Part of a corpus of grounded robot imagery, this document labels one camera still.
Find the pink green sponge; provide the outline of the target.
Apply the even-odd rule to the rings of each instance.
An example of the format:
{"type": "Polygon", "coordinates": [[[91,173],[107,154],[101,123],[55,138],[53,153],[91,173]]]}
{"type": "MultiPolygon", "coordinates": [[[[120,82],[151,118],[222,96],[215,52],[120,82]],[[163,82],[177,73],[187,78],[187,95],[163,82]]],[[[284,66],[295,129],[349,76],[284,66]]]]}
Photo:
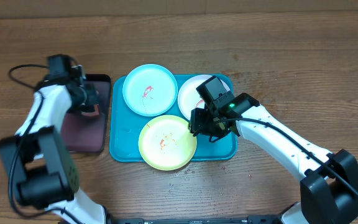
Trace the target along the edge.
{"type": "Polygon", "coordinates": [[[90,118],[98,117],[99,114],[100,114],[99,105],[89,105],[81,110],[82,116],[86,116],[90,118]]]}

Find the yellow plate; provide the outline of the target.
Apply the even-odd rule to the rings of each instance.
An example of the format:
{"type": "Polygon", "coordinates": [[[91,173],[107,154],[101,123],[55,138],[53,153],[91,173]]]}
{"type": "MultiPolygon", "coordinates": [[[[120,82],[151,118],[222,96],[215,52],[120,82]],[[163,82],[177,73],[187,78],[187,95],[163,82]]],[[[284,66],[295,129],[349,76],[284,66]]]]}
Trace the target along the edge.
{"type": "Polygon", "coordinates": [[[188,130],[188,122],[174,115],[162,115],[148,121],[138,140],[143,160],[164,171],[186,165],[194,156],[197,144],[197,138],[188,130]]]}

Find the teal plastic tray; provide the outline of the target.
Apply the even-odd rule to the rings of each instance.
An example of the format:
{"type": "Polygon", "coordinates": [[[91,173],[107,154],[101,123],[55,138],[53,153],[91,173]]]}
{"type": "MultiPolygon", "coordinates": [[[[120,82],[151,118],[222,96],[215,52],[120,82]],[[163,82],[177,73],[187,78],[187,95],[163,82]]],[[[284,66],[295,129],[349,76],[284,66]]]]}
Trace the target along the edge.
{"type": "MultiPolygon", "coordinates": [[[[109,152],[119,162],[142,162],[138,148],[139,134],[152,118],[133,112],[122,94],[125,77],[113,86],[109,152]]],[[[215,143],[209,137],[197,136],[197,148],[192,161],[221,161],[232,158],[237,152],[237,136],[233,133],[215,143]]]]}

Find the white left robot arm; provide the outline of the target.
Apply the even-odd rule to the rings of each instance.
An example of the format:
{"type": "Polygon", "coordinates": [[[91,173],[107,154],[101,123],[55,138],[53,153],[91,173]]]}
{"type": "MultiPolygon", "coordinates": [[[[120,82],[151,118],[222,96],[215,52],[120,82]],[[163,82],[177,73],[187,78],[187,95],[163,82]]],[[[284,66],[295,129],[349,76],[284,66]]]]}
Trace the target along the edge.
{"type": "Polygon", "coordinates": [[[70,153],[104,146],[108,81],[41,81],[15,135],[0,140],[8,199],[22,218],[54,213],[67,223],[113,223],[106,208],[80,188],[70,153]]]}

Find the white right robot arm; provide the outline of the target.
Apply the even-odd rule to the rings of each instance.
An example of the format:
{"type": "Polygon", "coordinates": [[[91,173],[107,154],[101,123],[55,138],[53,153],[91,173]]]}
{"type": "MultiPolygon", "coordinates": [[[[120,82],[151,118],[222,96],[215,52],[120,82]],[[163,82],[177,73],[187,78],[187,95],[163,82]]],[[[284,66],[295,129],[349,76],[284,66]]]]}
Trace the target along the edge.
{"type": "Polygon", "coordinates": [[[211,141],[229,133],[253,142],[300,183],[301,200],[280,215],[280,223],[351,223],[358,217],[358,162],[303,139],[261,105],[229,103],[191,111],[190,131],[211,141]]]}

